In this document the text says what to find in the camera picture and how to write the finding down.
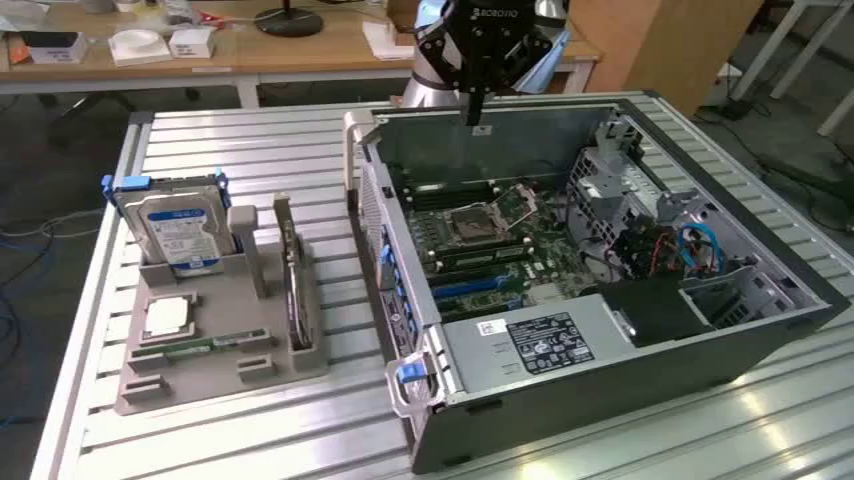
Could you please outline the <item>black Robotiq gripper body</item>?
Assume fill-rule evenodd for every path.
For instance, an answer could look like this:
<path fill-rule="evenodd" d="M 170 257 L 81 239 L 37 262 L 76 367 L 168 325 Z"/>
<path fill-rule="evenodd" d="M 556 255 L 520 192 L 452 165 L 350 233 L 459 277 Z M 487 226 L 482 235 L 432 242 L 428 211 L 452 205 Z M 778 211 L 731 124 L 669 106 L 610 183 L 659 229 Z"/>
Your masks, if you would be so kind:
<path fill-rule="evenodd" d="M 534 1 L 447 1 L 443 27 L 463 60 L 508 55 L 534 25 Z"/>

